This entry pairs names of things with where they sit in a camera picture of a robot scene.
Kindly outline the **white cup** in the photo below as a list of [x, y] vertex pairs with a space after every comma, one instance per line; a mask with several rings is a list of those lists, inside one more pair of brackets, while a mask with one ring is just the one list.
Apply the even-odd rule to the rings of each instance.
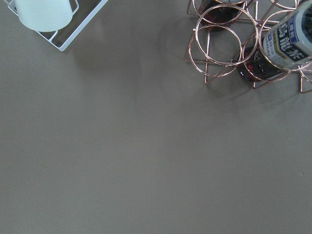
[[20, 22], [39, 32], [52, 32], [67, 26], [73, 17], [68, 0], [16, 0]]

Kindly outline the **tea bottle white cap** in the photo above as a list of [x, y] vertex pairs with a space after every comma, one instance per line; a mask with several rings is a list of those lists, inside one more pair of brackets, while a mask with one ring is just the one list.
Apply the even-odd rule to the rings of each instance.
[[264, 55], [275, 66], [296, 69], [312, 60], [312, 2], [306, 0], [264, 36]]

